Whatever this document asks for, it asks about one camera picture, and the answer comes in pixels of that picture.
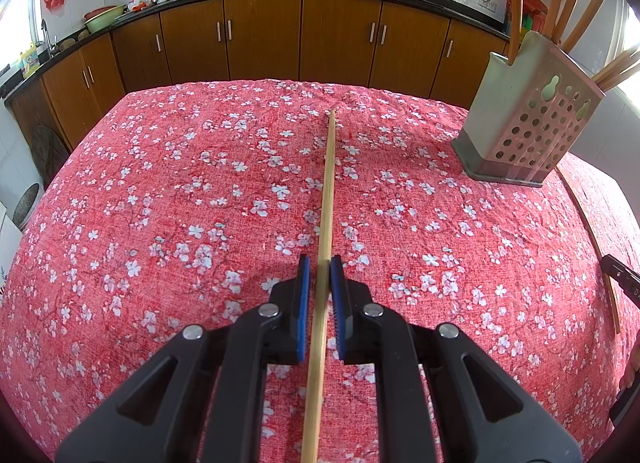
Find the floral tablecloth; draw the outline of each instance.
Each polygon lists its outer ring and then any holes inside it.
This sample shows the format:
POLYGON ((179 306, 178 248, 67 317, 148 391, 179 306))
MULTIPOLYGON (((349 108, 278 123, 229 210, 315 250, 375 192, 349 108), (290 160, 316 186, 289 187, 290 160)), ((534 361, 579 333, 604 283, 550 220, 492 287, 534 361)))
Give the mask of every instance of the floral tablecloth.
MULTIPOLYGON (((561 181, 470 180, 450 147, 466 112, 386 91, 214 82, 128 94, 38 206, 0 300, 0 391, 52 455, 190 323, 234 321, 318 248, 327 113, 337 115, 334 253, 406 319, 452 321, 591 455, 640 314, 614 334, 597 259, 561 181)), ((561 168, 605 253, 639 266, 610 178, 561 168)), ((330 326, 319 457, 378 459, 372 366, 337 360, 330 326)), ((299 459, 306 366, 269 370, 262 459, 299 459)))

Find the table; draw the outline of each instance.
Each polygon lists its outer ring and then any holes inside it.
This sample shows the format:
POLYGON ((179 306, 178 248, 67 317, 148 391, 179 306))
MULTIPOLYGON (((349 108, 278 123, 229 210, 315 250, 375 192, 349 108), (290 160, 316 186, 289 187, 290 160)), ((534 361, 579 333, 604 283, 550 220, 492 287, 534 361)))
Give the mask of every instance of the table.
MULTIPOLYGON (((640 313, 618 286, 614 334, 597 259, 558 176, 470 180, 450 147, 466 112, 350 86, 277 80, 128 94, 42 199, 0 301, 0 391, 49 455, 190 323, 265 302, 318 247, 328 109, 337 115, 334 253, 407 320, 452 321, 591 455, 607 437, 640 313)), ((604 253, 640 265, 617 184, 561 168, 604 253)), ((372 366, 328 332, 319 457, 378 457, 372 366)), ((270 366, 262 459, 296 461, 306 366, 270 366)))

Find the utensil holder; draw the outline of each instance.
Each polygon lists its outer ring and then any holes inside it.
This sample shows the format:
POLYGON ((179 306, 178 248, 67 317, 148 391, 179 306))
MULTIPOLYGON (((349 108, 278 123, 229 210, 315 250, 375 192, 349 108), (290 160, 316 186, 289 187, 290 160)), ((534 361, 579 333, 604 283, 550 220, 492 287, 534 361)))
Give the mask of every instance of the utensil holder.
MULTIPOLYGON (((517 24, 518 13, 512 13, 511 20, 517 24)), ((518 33, 512 31, 512 44, 518 33)), ((510 49, 511 66, 506 57, 490 54, 452 146, 472 179, 540 187, 589 122, 604 93, 540 33, 529 31, 515 52, 516 48, 510 49)))

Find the plastic bowl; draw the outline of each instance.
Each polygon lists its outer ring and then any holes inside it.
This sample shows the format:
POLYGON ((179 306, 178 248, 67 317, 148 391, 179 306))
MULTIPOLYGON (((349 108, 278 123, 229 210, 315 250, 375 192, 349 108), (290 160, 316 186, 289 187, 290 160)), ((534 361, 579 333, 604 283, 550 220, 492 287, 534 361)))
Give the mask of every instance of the plastic bowl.
POLYGON ((110 10, 103 11, 101 14, 90 18, 84 23, 86 28, 89 30, 89 33, 96 33, 97 31, 100 31, 112 24, 117 17, 124 13, 125 6, 125 4, 121 6, 114 6, 110 10))

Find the human hand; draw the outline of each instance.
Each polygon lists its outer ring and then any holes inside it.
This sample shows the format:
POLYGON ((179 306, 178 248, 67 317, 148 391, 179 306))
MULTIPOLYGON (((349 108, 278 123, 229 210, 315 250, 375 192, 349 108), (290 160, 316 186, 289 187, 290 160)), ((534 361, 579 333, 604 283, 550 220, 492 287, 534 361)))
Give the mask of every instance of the human hand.
POLYGON ((620 390, 629 389, 633 385, 638 371, 640 371, 640 331, 636 334, 636 343, 626 363, 625 374, 620 379, 620 390))

